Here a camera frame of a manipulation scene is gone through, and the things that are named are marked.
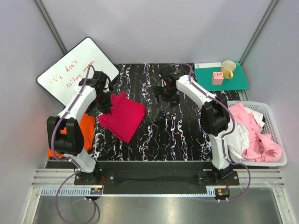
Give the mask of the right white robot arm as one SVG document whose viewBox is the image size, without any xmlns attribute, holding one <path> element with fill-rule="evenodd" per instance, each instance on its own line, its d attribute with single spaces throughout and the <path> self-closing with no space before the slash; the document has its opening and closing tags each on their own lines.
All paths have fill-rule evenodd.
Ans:
<svg viewBox="0 0 299 224">
<path fill-rule="evenodd" d="M 166 65 L 160 68 L 159 76 L 162 84 L 153 87 L 156 104 L 164 101 L 173 108 L 180 104 L 179 92 L 182 92 L 201 107 L 200 127 L 209 136 L 213 158 L 212 171 L 199 176 L 199 180 L 223 185 L 233 172 L 226 138 L 230 133 L 229 125 L 233 124 L 227 100 L 205 90 L 184 69 L 176 70 Z"/>
</svg>

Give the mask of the magenta t shirt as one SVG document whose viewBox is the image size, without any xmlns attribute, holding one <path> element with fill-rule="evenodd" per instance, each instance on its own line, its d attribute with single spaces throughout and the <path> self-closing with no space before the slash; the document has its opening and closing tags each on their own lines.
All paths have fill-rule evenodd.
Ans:
<svg viewBox="0 0 299 224">
<path fill-rule="evenodd" d="M 100 125 L 118 139 L 129 143 L 145 116 L 145 106 L 126 97 L 125 92 L 112 95 L 113 107 L 109 114 L 98 117 Z"/>
</svg>

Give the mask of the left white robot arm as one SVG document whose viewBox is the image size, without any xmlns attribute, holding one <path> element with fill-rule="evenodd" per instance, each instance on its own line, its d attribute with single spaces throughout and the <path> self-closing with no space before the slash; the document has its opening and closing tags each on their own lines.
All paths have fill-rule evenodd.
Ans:
<svg viewBox="0 0 299 224">
<path fill-rule="evenodd" d="M 92 78 L 83 78 L 75 97 L 57 116 L 47 119 L 49 148 L 58 160 L 73 163 L 76 177 L 91 185 L 101 179 L 100 167 L 90 157 L 84 146 L 84 136 L 79 126 L 88 107 L 96 104 L 103 114 L 109 114 L 113 107 L 110 97 L 110 77 L 102 71 L 95 71 Z"/>
</svg>

